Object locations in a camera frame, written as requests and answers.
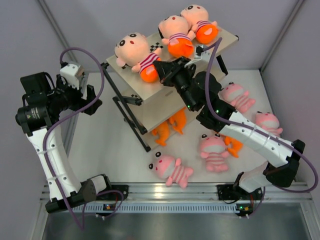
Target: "white floor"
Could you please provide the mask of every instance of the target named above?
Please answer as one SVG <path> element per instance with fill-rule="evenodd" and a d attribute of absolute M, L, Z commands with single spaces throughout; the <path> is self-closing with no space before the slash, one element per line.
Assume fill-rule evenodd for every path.
<path fill-rule="evenodd" d="M 115 74 L 111 75 L 120 85 L 120 91 L 126 86 Z M 271 112 L 267 94 L 258 70 L 233 70 L 221 81 L 224 87 L 229 82 L 243 85 L 256 99 L 256 104 L 245 114 L 254 120 L 257 111 Z M 96 93 L 101 86 L 99 74 L 91 73 L 88 84 L 95 87 Z M 239 158 L 229 157 L 229 170 L 224 173 L 206 172 L 204 161 L 198 152 L 198 142 L 202 134 L 210 135 L 197 120 L 188 124 L 184 135 L 175 134 L 167 141 L 166 147 L 157 147 L 146 152 L 138 139 L 123 120 L 123 116 L 112 101 L 115 96 L 108 82 L 101 96 L 102 106 L 92 115 L 81 114 L 78 118 L 73 142 L 69 154 L 72 169 L 80 181 L 98 174 L 106 174 L 111 182 L 164 182 L 148 168 L 156 152 L 182 158 L 182 164 L 194 168 L 190 182 L 223 183 L 234 182 L 240 172 L 251 170 L 265 160 L 251 149 L 244 147 Z"/>

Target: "gray wall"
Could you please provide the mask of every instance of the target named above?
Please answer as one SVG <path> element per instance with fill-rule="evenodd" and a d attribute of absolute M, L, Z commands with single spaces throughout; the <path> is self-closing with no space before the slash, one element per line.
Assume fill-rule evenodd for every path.
<path fill-rule="evenodd" d="M 27 239 L 45 175 L 31 143 L 16 124 L 24 94 L 20 77 L 59 72 L 62 47 L 36 1 L 2 0 L 0 239 Z"/>
<path fill-rule="evenodd" d="M 305 1 L 267 66 L 264 79 L 283 136 L 305 141 L 305 155 L 320 173 L 320 1 Z M 312 171 L 301 161 L 298 175 L 311 186 Z M 320 187 L 312 192 L 320 213 Z"/>
<path fill-rule="evenodd" d="M 280 32 L 296 0 L 68 0 L 46 1 L 72 46 L 91 51 L 100 61 L 130 32 L 157 32 L 164 18 L 195 2 L 240 41 L 223 56 L 229 69 L 257 69 Z M 94 64 L 79 56 L 85 66 Z"/>

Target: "toy eye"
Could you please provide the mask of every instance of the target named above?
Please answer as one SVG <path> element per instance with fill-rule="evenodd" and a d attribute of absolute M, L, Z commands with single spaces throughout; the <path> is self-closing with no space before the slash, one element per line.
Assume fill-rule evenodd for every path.
<path fill-rule="evenodd" d="M 123 45 L 125 45 L 125 43 L 126 43 L 126 41 L 125 40 L 122 40 L 121 42 L 119 42 L 119 46 L 123 46 Z"/>

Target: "plush toy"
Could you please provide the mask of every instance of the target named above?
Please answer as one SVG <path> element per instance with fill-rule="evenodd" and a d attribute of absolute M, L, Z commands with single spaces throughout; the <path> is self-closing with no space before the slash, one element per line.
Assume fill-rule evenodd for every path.
<path fill-rule="evenodd" d="M 216 21 L 209 22 L 209 13 L 203 6 L 192 4 L 183 9 L 180 15 L 188 21 L 196 40 L 201 44 L 211 43 L 220 31 Z"/>
<path fill-rule="evenodd" d="M 242 149 L 244 144 L 230 136 L 225 136 L 224 138 L 225 145 L 231 145 L 227 148 L 227 151 L 235 158 L 238 158 L 238 152 Z"/>
<path fill-rule="evenodd" d="M 181 135 L 184 134 L 182 129 L 184 129 L 187 124 L 185 109 L 186 107 L 182 108 L 169 118 L 169 123 L 172 125 L 172 128 Z"/>
<path fill-rule="evenodd" d="M 158 73 L 153 65 L 155 60 L 161 60 L 161 48 L 158 47 L 154 52 L 150 52 L 147 38 L 133 32 L 125 36 L 115 45 L 114 53 L 116 55 L 116 64 L 119 67 L 128 65 L 132 67 L 133 73 L 140 74 L 143 81 L 153 83 L 158 80 Z"/>
<path fill-rule="evenodd" d="M 258 111 L 255 114 L 255 124 L 277 137 L 283 132 L 283 129 L 279 127 L 278 118 L 270 112 L 262 113 Z"/>
<path fill-rule="evenodd" d="M 245 91 L 241 85 L 233 82 L 221 90 L 221 96 L 240 113 L 245 113 L 256 103 L 255 99 L 248 97 L 249 91 Z"/>
<path fill-rule="evenodd" d="M 170 136 L 170 129 L 167 121 L 164 121 L 159 126 L 157 126 L 155 129 L 151 131 L 151 134 L 153 136 L 159 135 L 159 138 L 155 140 L 155 142 L 161 146 L 166 146 L 166 140 Z"/>
<path fill-rule="evenodd" d="M 182 16 L 173 15 L 158 25 L 162 43 L 167 45 L 168 52 L 175 58 L 188 58 L 194 52 L 192 40 L 196 37 L 187 20 Z"/>
<path fill-rule="evenodd" d="M 188 178 L 194 174 L 192 167 L 181 165 L 181 158 L 175 159 L 173 156 L 162 155 L 161 152 L 155 154 L 156 161 L 149 164 L 149 169 L 161 179 L 166 179 L 165 185 L 171 186 L 172 183 L 177 183 L 183 189 L 188 185 Z"/>
<path fill-rule="evenodd" d="M 225 172 L 229 169 L 225 158 L 229 156 L 227 146 L 217 133 L 211 137 L 203 134 L 200 143 L 200 156 L 205 159 L 205 168 L 209 172 Z"/>

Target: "toy head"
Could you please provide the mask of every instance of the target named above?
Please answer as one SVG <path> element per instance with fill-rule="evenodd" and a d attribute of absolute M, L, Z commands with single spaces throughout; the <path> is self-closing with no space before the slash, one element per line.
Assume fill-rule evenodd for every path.
<path fill-rule="evenodd" d="M 258 111 L 255 114 L 255 124 L 262 127 L 277 129 L 280 126 L 278 118 L 270 112 L 262 113 Z"/>
<path fill-rule="evenodd" d="M 221 96 L 227 102 L 231 102 L 236 97 L 244 93 L 244 88 L 234 82 L 229 82 L 228 86 L 221 89 Z"/>
<path fill-rule="evenodd" d="M 154 172 L 161 179 L 167 179 L 175 169 L 175 158 L 169 155 L 162 155 L 161 152 L 155 154 L 156 161 L 149 164 L 149 169 Z"/>
<path fill-rule="evenodd" d="M 128 65 L 133 67 L 142 61 L 150 52 L 146 36 L 138 32 L 130 33 L 119 41 L 114 47 L 119 67 Z"/>
<path fill-rule="evenodd" d="M 195 25 L 199 21 L 209 20 L 208 11 L 203 6 L 199 6 L 196 4 L 192 4 L 183 9 L 180 15 L 188 21 L 190 26 Z"/>
<path fill-rule="evenodd" d="M 216 133 L 208 137 L 206 134 L 201 136 L 200 151 L 206 153 L 222 153 L 226 150 L 227 146 L 223 141 L 220 134 Z"/>
<path fill-rule="evenodd" d="M 189 24 L 182 16 L 169 16 L 158 25 L 159 33 L 162 38 L 169 39 L 174 34 L 185 34 L 189 32 Z"/>

